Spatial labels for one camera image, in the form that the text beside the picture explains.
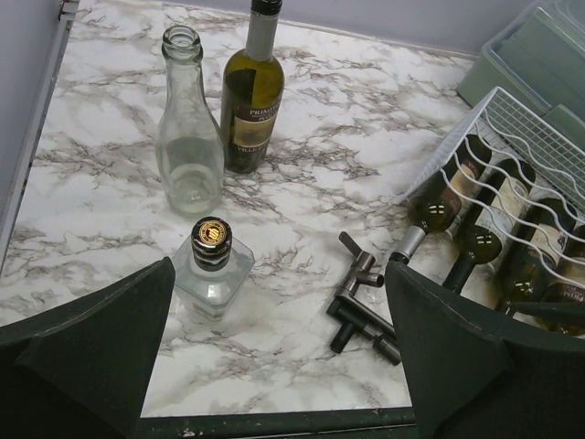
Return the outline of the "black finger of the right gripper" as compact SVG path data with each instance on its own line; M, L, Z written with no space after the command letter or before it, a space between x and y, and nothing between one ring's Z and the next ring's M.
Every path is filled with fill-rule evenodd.
M583 320L584 305L577 303L514 302L508 307L521 314L546 320Z

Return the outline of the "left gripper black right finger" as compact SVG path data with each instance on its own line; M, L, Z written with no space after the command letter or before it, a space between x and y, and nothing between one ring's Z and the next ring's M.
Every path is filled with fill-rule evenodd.
M584 342L532 327L401 262L385 271L422 438L581 438Z

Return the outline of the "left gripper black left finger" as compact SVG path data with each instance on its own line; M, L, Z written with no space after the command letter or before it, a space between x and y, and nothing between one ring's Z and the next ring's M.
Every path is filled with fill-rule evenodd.
M99 291L3 326L2 437L131 437L175 275L164 258Z

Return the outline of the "green wine bottle silver neck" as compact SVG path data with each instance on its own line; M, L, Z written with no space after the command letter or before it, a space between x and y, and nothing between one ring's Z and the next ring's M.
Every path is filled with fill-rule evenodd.
M567 283L559 278L554 278L548 286L543 298L544 302L550 303L575 303L584 305L584 243L569 239L565 255L578 261L560 260L558 273L580 284ZM545 329L572 337L583 337L584 328L575 327L569 324L562 324L554 321L539 320L538 323Z

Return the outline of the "green wine bottle black neck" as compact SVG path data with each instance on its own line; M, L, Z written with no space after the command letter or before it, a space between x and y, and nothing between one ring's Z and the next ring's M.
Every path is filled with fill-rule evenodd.
M524 223L516 227L520 241L510 244L495 275L500 294L496 311L511 316L511 303L542 299L565 250L567 234L575 227L576 215L573 206L564 206L558 198L541 198L528 209Z

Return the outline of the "green wine bottle front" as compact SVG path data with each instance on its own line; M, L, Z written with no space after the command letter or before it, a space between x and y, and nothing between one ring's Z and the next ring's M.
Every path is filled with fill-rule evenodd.
M535 181L534 168L523 160L508 158L496 164L454 236L459 255L443 287L460 293L475 266L498 257Z

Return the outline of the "clear bottle gold cap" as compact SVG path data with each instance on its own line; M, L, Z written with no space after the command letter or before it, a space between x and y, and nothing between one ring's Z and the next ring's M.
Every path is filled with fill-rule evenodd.
M209 320L227 313L255 263L222 218L199 219L172 257L175 293L183 305Z

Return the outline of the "brown wine bottle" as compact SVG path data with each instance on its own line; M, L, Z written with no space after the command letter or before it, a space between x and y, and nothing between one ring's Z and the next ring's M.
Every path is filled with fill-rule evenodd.
M476 182L490 162L492 151L476 134L464 137L445 166L434 173L410 200L410 226L397 248L392 262L410 262L427 235L444 232L453 224L476 188Z

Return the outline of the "clear glass bottle tall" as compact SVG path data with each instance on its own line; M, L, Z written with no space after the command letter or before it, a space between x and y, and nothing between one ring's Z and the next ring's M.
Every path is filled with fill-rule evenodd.
M166 199L176 212L200 218L220 203L224 150L205 98L199 34L172 25L162 40L166 68L165 109L154 150Z

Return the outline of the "green wine bottle back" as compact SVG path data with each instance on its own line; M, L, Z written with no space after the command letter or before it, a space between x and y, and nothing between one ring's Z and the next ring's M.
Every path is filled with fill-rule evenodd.
M258 169L266 155L284 91L282 66L273 56L281 1L253 0L245 48L223 72L220 130L225 168Z

